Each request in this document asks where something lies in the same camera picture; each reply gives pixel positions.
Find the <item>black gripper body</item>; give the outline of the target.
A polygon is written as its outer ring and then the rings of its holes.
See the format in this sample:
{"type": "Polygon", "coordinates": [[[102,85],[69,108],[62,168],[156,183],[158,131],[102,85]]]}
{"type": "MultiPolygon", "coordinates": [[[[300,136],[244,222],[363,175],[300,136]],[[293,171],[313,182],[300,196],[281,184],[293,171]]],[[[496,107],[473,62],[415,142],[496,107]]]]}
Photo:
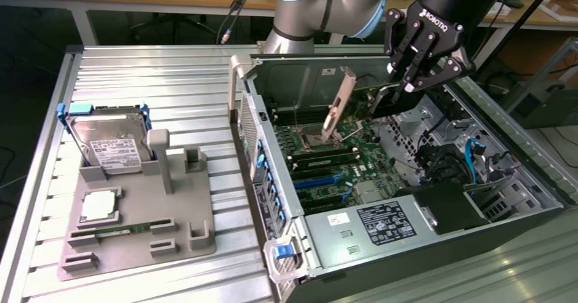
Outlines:
{"type": "Polygon", "coordinates": [[[419,33],[465,34],[479,25],[496,0],[415,0],[405,15],[420,20],[419,33]]]}

